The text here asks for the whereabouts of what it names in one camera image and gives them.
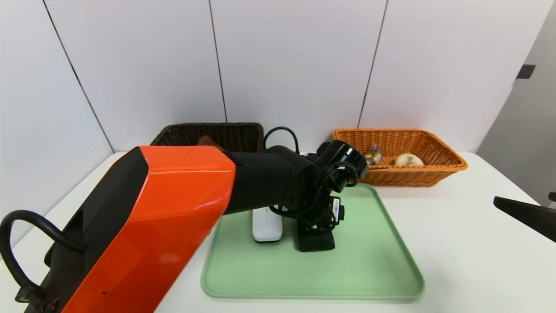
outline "light green plastic tray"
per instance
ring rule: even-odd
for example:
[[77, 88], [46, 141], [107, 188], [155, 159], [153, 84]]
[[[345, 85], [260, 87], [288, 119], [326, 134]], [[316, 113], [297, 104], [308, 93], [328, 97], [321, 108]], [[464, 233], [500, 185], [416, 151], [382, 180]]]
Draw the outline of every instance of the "light green plastic tray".
[[295, 221], [284, 218], [276, 243], [257, 243], [251, 212], [221, 218], [202, 275], [214, 297], [290, 299], [413, 299], [424, 281], [375, 189], [337, 194], [345, 220], [333, 230], [336, 248], [299, 252]]

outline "black cable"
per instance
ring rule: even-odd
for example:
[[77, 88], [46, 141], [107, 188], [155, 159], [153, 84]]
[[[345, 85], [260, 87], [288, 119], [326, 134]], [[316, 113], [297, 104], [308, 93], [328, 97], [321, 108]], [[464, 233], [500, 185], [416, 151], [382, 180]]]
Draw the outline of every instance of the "black cable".
[[66, 235], [64, 235], [64, 233], [62, 233], [54, 224], [37, 213], [25, 210], [17, 210], [8, 213], [2, 220], [2, 223], [0, 223], [0, 255], [2, 255], [6, 267], [20, 287], [33, 286], [40, 288], [32, 282], [27, 275], [25, 275], [13, 255], [10, 245], [10, 236], [12, 232], [12, 224], [17, 220], [26, 221], [35, 225], [38, 229], [42, 230], [46, 235], [66, 249], [76, 252], [84, 251], [81, 244], [70, 241], [69, 238], [66, 237]]
[[287, 131], [291, 134], [291, 136], [294, 137], [294, 142], [295, 142], [295, 153], [299, 154], [299, 144], [297, 143], [297, 137], [296, 137], [294, 131], [291, 130], [291, 129], [289, 129], [289, 128], [287, 128], [287, 127], [284, 127], [284, 126], [274, 127], [273, 129], [269, 130], [269, 132], [266, 133], [265, 138], [264, 138], [264, 140], [263, 140], [263, 142], [262, 142], [262, 147], [266, 150], [266, 139], [268, 139], [268, 137], [269, 137], [270, 134], [272, 134], [273, 132], [275, 132], [275, 131], [277, 131], [277, 130], [281, 130], [281, 129], [287, 130]]

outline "white wall panel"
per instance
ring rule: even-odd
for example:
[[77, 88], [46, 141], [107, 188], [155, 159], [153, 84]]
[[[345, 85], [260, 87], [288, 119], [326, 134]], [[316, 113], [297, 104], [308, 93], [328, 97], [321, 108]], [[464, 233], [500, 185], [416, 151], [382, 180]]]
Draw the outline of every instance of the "white wall panel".
[[229, 122], [288, 126], [305, 151], [357, 127], [386, 0], [211, 3]]
[[[1, 14], [0, 217], [45, 214], [112, 151], [44, 4], [3, 0]], [[30, 228], [16, 222], [12, 242]]]
[[168, 124], [224, 122], [208, 0], [48, 0], [116, 151]]
[[361, 127], [428, 129], [476, 151], [552, 0], [389, 0]]

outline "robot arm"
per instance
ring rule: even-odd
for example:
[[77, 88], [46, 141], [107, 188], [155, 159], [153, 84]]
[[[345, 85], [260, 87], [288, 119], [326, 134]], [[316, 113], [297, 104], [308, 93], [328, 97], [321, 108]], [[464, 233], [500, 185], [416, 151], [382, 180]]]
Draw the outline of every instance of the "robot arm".
[[334, 212], [330, 193], [355, 185], [368, 171], [361, 154], [339, 140], [323, 143], [308, 157], [283, 146], [226, 155], [236, 164], [236, 175], [224, 214], [270, 207], [309, 228], [333, 229], [343, 212]]
[[[308, 157], [283, 146], [263, 153], [138, 147], [111, 167], [63, 231], [33, 212], [6, 215], [0, 252], [21, 287], [16, 301], [30, 303], [26, 312], [152, 312], [223, 214], [269, 206], [307, 229], [329, 231], [343, 217], [330, 193], [367, 170], [338, 140]], [[40, 286], [10, 248], [18, 219], [55, 241]]]

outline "white tabletop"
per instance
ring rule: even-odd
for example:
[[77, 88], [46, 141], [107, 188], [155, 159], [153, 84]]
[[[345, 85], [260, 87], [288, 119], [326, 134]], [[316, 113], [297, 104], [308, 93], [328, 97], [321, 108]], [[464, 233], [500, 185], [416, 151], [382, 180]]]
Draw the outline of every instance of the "white tabletop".
[[[122, 154], [108, 158], [47, 218], [62, 228]], [[156, 312], [555, 312], [556, 243], [492, 205], [495, 195], [535, 201], [477, 155], [460, 155], [469, 169], [434, 187], [377, 188], [425, 279], [425, 291], [417, 300], [212, 298], [201, 288], [210, 235]], [[35, 282], [41, 282], [48, 271], [43, 256], [51, 243], [34, 228], [14, 248], [20, 265]], [[3, 262], [0, 265], [0, 311], [23, 312], [26, 306], [13, 301], [18, 286]]]

